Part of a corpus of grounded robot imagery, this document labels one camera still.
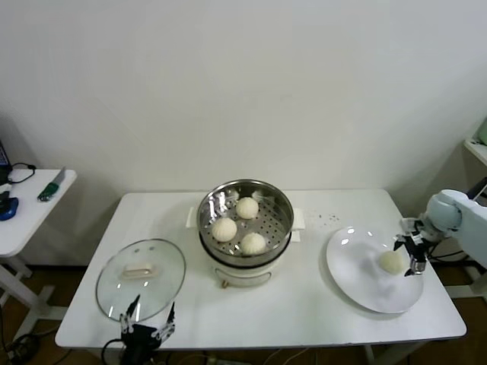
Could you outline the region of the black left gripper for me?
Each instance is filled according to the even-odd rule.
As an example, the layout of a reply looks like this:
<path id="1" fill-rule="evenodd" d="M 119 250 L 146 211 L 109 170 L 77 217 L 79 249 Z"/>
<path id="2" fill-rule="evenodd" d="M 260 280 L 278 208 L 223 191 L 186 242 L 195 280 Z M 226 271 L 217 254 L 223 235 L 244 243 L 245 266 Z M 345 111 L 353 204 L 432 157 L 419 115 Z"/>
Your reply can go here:
<path id="1" fill-rule="evenodd" d="M 134 325 L 132 316 L 138 306 L 140 295 L 119 315 L 121 339 L 125 345 L 121 364 L 141 365 L 147 363 L 161 345 L 160 339 L 168 339 L 175 331 L 175 303 L 172 303 L 166 323 L 159 329 Z"/>

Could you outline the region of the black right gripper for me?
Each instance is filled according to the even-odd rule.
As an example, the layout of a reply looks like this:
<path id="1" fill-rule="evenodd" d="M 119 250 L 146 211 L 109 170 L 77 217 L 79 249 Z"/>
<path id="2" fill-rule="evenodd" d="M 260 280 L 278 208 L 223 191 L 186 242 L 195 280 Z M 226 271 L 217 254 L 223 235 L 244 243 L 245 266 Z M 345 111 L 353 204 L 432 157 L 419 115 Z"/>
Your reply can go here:
<path id="1" fill-rule="evenodd" d="M 417 229 L 405 229 L 405 234 L 398 234 L 395 237 L 393 251 L 404 247 L 410 257 L 409 268 L 404 274 L 405 277 L 422 275 L 425 271 L 425 263 L 428 258 L 428 250 L 431 242 L 426 240 L 422 232 Z"/>

